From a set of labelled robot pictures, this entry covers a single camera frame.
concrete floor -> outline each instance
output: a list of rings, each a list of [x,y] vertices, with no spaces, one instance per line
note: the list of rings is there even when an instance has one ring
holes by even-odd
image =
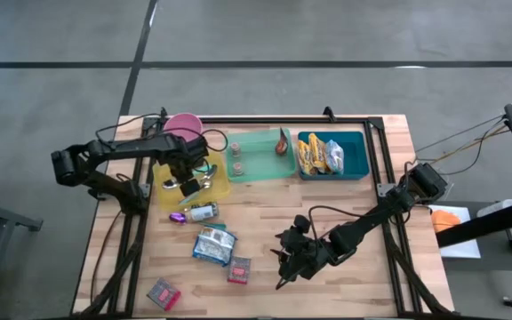
[[[0,61],[131,61],[147,6],[0,0]],[[512,1],[161,0],[144,60],[512,60]],[[115,122],[129,74],[0,69],[0,206],[44,219],[38,234],[13,236],[0,273],[0,318],[68,314],[96,203],[84,188],[56,184],[50,154]],[[339,114],[406,114],[420,148],[500,115],[510,102],[512,68],[142,70],[130,114],[161,106],[318,114],[327,105]],[[419,156],[440,155],[485,129]],[[463,168],[475,152],[441,169]],[[512,198],[512,137],[485,143],[476,166],[451,184],[448,200]],[[458,311],[512,318],[495,302],[512,295],[507,274],[448,271],[448,279]]]

snack bag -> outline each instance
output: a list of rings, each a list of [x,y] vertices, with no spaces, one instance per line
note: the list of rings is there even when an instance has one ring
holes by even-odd
[[[320,173],[329,173],[329,167],[325,162],[325,143],[317,138],[315,133],[309,134],[309,147],[311,148],[311,164]]]
[[[325,162],[332,172],[343,174],[343,148],[333,140],[325,143]]]
[[[316,175],[317,169],[311,164],[311,149],[308,144],[298,140],[298,161],[301,170],[307,175]]]

pink bowl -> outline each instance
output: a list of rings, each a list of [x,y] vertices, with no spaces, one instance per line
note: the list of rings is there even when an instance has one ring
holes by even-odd
[[[189,130],[179,130],[176,128],[185,128],[194,132]],[[198,116],[190,113],[177,114],[169,118],[169,120],[167,120],[165,123],[164,131],[169,129],[171,130],[168,132],[183,137],[185,141],[191,141],[195,138],[198,138],[199,134],[203,132],[203,122],[201,122],[201,119],[199,119]]]

wooden table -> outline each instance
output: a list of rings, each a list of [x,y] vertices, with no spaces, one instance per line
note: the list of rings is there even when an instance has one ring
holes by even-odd
[[[120,123],[130,119],[120,117]],[[404,173],[404,162],[414,159],[414,148],[403,115],[383,116],[388,148],[397,178]],[[224,132],[248,132],[277,128],[275,124],[219,124]],[[363,131],[359,124],[285,124],[292,141],[300,131]],[[139,137],[141,120],[119,127],[117,140]],[[210,145],[219,147],[218,133],[208,134]],[[380,172],[386,180],[379,139],[374,135]],[[131,176],[134,160],[112,161],[107,173]],[[343,210],[364,213],[376,205],[372,176],[358,181],[304,181],[294,175],[288,179],[266,180],[232,185],[229,197],[219,201],[220,222],[238,237],[235,255],[252,259],[248,285],[227,283],[227,268],[191,257],[193,243],[200,226],[176,226],[167,219],[168,212],[159,207],[155,190],[149,209],[146,239],[140,265],[140,277],[135,297],[134,316],[182,317],[351,317],[395,316],[392,288],[388,275],[381,228],[368,233],[354,256],[338,267],[327,266],[311,280],[299,278],[279,291],[275,285],[277,256],[269,249],[279,249],[275,234],[288,228],[296,214],[307,214],[308,208],[328,204]],[[76,293],[73,311],[81,311],[89,301],[90,282],[101,244],[112,219],[119,211],[116,200],[100,203],[92,227],[90,243]],[[111,276],[116,264],[122,220],[118,219],[104,257],[100,263],[95,291],[98,292]],[[336,212],[317,211],[314,214],[317,233],[348,220]],[[430,216],[425,209],[412,211],[406,224],[416,271],[439,301],[453,309],[452,298],[445,277]],[[120,302],[125,301],[125,282]],[[146,294],[158,277],[163,277],[179,290],[182,296],[170,313],[164,313]],[[404,275],[401,285],[407,309],[412,309]]]

